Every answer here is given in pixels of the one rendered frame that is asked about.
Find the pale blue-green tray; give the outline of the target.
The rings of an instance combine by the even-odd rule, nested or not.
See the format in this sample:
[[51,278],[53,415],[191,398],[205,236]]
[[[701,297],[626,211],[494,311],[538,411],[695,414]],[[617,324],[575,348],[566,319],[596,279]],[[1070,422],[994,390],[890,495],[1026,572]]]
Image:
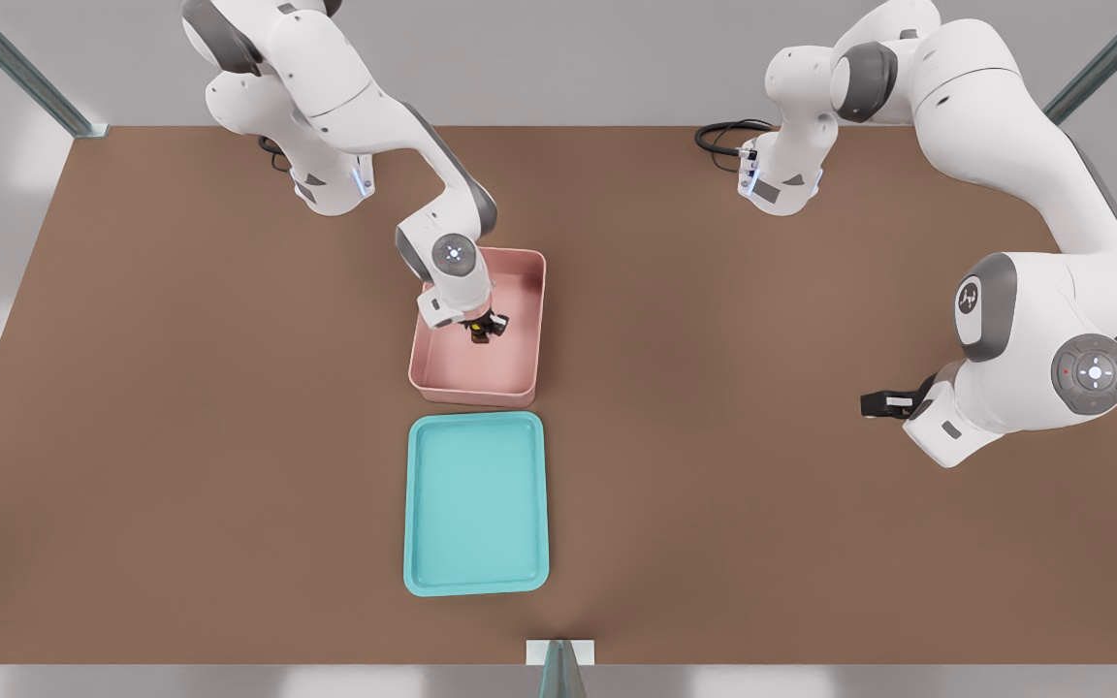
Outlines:
[[528,592],[550,573],[544,426],[529,411],[409,429],[403,581],[412,595]]

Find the silver frame post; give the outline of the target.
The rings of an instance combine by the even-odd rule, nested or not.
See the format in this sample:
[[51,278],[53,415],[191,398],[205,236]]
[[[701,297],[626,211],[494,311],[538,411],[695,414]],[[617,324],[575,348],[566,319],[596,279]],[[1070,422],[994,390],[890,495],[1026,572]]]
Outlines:
[[1092,97],[1096,90],[1111,79],[1117,71],[1117,34],[1109,44],[1105,44],[1099,52],[1081,71],[1073,77],[1063,89],[1056,93],[1054,98],[1043,108],[1047,118],[1054,124],[1065,123],[1075,111]]
[[527,640],[525,663],[542,668],[540,698],[588,698],[581,668],[595,663],[594,640]]
[[0,30],[0,70],[21,88],[37,106],[40,106],[52,119],[63,125],[71,138],[104,138],[109,132],[109,125],[94,123],[85,116],[70,99],[63,96],[61,90],[46,79],[42,71],[37,70],[34,63],[4,36]]

